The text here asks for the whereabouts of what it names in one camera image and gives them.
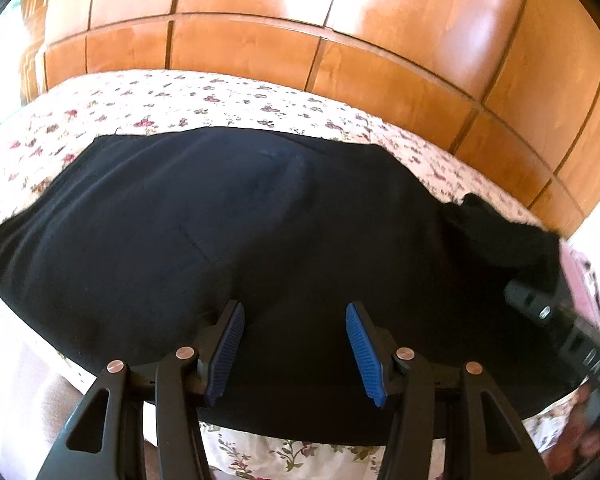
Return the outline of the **person's right hand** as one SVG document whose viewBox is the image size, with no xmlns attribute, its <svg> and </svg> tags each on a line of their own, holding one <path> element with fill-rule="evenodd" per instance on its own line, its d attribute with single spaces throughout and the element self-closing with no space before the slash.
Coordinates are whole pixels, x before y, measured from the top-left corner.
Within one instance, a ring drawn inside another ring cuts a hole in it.
<svg viewBox="0 0 600 480">
<path fill-rule="evenodd" d="M 577 401 L 564 430 L 556 444 L 543 453 L 543 462 L 551 476 L 563 474 L 578 458 L 590 460 L 600 455 L 600 429 L 591 429 L 586 423 L 585 412 L 590 394 L 588 384 L 579 387 Z"/>
</svg>

